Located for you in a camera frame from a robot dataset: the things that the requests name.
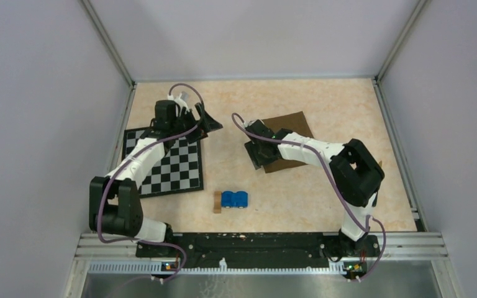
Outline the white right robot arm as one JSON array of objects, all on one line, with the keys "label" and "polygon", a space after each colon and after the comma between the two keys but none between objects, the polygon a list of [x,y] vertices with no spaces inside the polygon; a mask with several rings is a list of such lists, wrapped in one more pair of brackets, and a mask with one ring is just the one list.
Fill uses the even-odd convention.
[{"label": "white right robot arm", "polygon": [[331,143],[288,129],[274,132],[261,120],[240,127],[250,139],[245,148],[256,169],[267,169],[281,160],[323,168],[345,209],[341,251],[355,256],[364,249],[363,237],[369,230],[384,171],[362,141],[353,138],[347,143]]}]

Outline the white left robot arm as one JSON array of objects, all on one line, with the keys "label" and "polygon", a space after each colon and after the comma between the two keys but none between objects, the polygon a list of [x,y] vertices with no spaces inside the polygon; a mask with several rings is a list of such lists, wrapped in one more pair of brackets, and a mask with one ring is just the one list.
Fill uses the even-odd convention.
[{"label": "white left robot arm", "polygon": [[139,189],[177,139],[185,138],[193,143],[222,128],[222,124],[205,111],[203,102],[196,103],[194,109],[198,119],[180,98],[156,102],[155,116],[134,149],[114,170],[91,180],[88,215],[91,230],[150,242],[158,256],[172,253],[175,241],[166,234],[167,224],[144,216]]}]

